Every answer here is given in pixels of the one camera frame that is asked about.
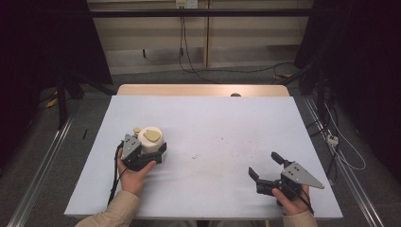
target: finger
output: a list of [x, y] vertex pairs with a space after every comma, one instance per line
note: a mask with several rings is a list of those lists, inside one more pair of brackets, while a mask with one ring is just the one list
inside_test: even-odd
[[124, 165], [123, 161], [121, 160], [121, 155], [123, 153], [123, 149], [119, 149], [117, 153], [117, 168], [118, 168], [118, 173], [121, 174], [124, 169], [127, 167]]
[[156, 166], [156, 164], [157, 164], [156, 161], [151, 161], [144, 168], [142, 168], [139, 171], [141, 177], [145, 178], [148, 175], [148, 173], [150, 173], [150, 171]]
[[271, 192], [274, 197], [277, 198], [284, 207], [286, 207], [286, 209], [293, 206], [292, 202], [278, 188], [273, 188]]
[[304, 191], [304, 193], [302, 194], [302, 197], [306, 200], [309, 200], [309, 186], [303, 184], [302, 185], [302, 190]]

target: black curtain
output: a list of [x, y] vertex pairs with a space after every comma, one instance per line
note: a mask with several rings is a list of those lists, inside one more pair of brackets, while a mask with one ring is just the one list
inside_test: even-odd
[[74, 71], [98, 83], [112, 83], [93, 19], [54, 13], [60, 10], [89, 9], [86, 0], [0, 3], [0, 167], [25, 135], [40, 91], [56, 87], [61, 71], [67, 77]]
[[[345, 6], [352, 8], [338, 34], [339, 42], [324, 63], [324, 75], [375, 156], [401, 181], [401, 3], [350, 0]], [[317, 20], [308, 26], [296, 61], [300, 67], [325, 34], [324, 24]]]

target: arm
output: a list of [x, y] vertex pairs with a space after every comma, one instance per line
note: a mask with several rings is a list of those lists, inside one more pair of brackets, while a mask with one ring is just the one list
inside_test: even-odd
[[[303, 185], [302, 197], [308, 200], [309, 187]], [[283, 204], [286, 212], [283, 215], [283, 222], [285, 227], [317, 227], [318, 224], [313, 217], [312, 213], [308, 210], [307, 206], [299, 199], [290, 201], [279, 189], [273, 188], [273, 195]]]
[[77, 226], [130, 226], [138, 210], [139, 195], [148, 173], [156, 162], [148, 163], [139, 172], [131, 171], [121, 161], [122, 149], [118, 151], [117, 168], [122, 190], [117, 193], [106, 211], [80, 221]]

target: power strip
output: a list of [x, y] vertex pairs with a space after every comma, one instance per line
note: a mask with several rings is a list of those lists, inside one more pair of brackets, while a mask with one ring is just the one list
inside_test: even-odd
[[336, 145], [339, 143], [339, 138], [335, 135], [328, 134], [326, 136], [326, 142], [328, 145], [332, 146], [333, 148], [336, 147]]

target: aluminum rail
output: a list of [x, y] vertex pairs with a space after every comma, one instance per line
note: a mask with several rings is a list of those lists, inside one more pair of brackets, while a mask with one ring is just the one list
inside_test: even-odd
[[[316, 120], [316, 124], [317, 124], [319, 130], [322, 130], [323, 124], [322, 124], [322, 122], [319, 121], [319, 117], [314, 111], [317, 109], [315, 102], [311, 98], [308, 99], [307, 97], [304, 97], [304, 102], [306, 104], [306, 107], [309, 109], [310, 114], [312, 115], [313, 119]], [[330, 152], [332, 155], [334, 155], [335, 151], [331, 148]], [[341, 150], [339, 150], [338, 154], [341, 156], [342, 159], [345, 160], [345, 157], [343, 156]], [[384, 227], [384, 223], [380, 219], [380, 216], [379, 216], [378, 212], [376, 211], [373, 202], [371, 201], [368, 194], [363, 189], [362, 185], [360, 184], [359, 180], [357, 179], [357, 176], [354, 174], [354, 171], [352, 170], [351, 167], [349, 167], [348, 165], [345, 165], [339, 159], [339, 155], [336, 156], [336, 162], [338, 164], [338, 167], [339, 167], [345, 181], [347, 182], [348, 187], [350, 188], [352, 194], [354, 195], [354, 198], [355, 198], [363, 216], [366, 218], [367, 222], [369, 223], [369, 226]]]
[[62, 142], [64, 141], [65, 136], [71, 127], [77, 111], [78, 107], [71, 112], [64, 126], [56, 132], [53, 142], [50, 145], [50, 148], [47, 150], [39, 169], [37, 170], [32, 182], [26, 190], [26, 193], [15, 209], [9, 224], [7, 225], [8, 227], [23, 227], [26, 224], [26, 220], [30, 214], [30, 211], [35, 204], [35, 201], [38, 199], [42, 186], [44, 185], [50, 169], [57, 158], [57, 154], [61, 149]]

